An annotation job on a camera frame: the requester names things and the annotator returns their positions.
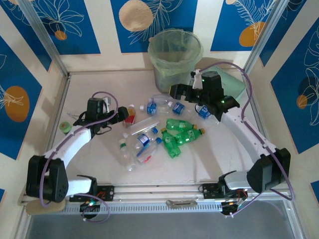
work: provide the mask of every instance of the white floor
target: white floor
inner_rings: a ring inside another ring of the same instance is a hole
[[[241,78],[235,70],[229,73]],[[136,122],[148,117],[145,112],[138,110],[139,106],[159,93],[155,87],[153,71],[72,75],[60,122],[73,123],[75,120],[67,113],[79,115],[85,111],[88,99],[96,91],[110,92],[118,99],[120,106],[134,104],[137,109]],[[240,104],[243,106],[246,101],[245,93]],[[246,116],[256,125],[250,107]],[[165,119],[161,121],[157,127],[159,131],[165,126],[165,122]],[[133,172],[125,171],[119,163],[118,141],[123,138],[125,129],[121,123],[113,125],[111,132],[95,136],[77,153],[67,168],[68,176],[90,175],[96,177],[98,183],[114,185],[181,184],[217,181],[219,176],[229,171],[250,169],[252,162],[248,153],[224,125],[217,124],[215,120],[204,121],[199,117],[191,122],[205,128],[206,134],[195,142],[181,146],[181,156],[171,159],[161,144],[157,154]],[[64,134],[58,130],[55,143],[63,137]]]

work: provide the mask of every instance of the blue bottle cap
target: blue bottle cap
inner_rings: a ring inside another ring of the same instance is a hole
[[[157,134],[159,131],[158,131],[158,129],[157,129],[156,127],[154,127],[154,128],[152,128],[152,132],[153,132],[154,134]]]
[[[156,138],[155,140],[156,140],[156,142],[157,142],[158,144],[161,143],[161,138]]]

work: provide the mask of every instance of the white wall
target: white wall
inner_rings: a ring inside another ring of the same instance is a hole
[[[285,147],[291,153],[289,178],[296,193],[296,204],[301,219],[312,239],[317,239],[319,235],[319,204],[310,186],[311,182],[319,180],[319,145],[301,154],[297,153],[270,81],[317,20],[318,9],[318,0],[307,0],[266,67],[264,68],[258,60],[250,74],[270,140],[278,148]]]
[[[147,53],[121,53],[109,0],[84,0],[101,54],[61,56],[68,71],[138,70],[153,68]],[[224,0],[198,0],[194,33],[204,57],[234,62],[243,67],[250,51],[210,52]]]
[[[1,7],[0,22],[0,36],[42,86],[18,159],[0,153],[0,188],[5,189],[0,205],[0,238],[6,239],[12,238],[11,233],[15,231],[17,216],[22,209],[17,202],[26,182],[28,161],[34,154],[42,154],[45,150],[48,124],[63,80],[54,64],[49,72],[44,69]]]

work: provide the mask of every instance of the blue bottle label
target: blue bottle label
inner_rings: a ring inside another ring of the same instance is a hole
[[[180,115],[180,113],[182,112],[184,108],[185,108],[185,105],[177,102],[173,107],[173,112],[177,115]]]
[[[155,103],[148,103],[147,113],[149,115],[155,115],[156,114],[156,104]]]
[[[142,143],[143,147],[150,142],[150,139],[143,133],[138,137],[138,140]]]
[[[207,119],[210,116],[210,112],[208,112],[208,108],[206,106],[203,106],[198,112],[198,115],[203,119]]]

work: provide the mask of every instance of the blue wallpaper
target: blue wallpaper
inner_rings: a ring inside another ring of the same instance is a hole
[[[307,0],[290,0],[271,33],[260,59],[265,66]]]
[[[9,0],[0,3],[33,51],[41,48],[20,8]],[[83,0],[34,0],[31,3],[61,55],[100,54]]]
[[[211,51],[250,51],[276,0],[225,0]]]
[[[0,153],[16,159],[42,87],[1,37],[0,75]]]
[[[139,16],[149,18],[150,25],[140,31],[123,26],[119,12],[132,1],[111,0],[117,35],[122,53],[147,52],[149,38],[166,28],[179,28],[193,32],[197,0],[143,0],[130,21]]]
[[[298,153],[319,143],[319,18],[271,81]]]

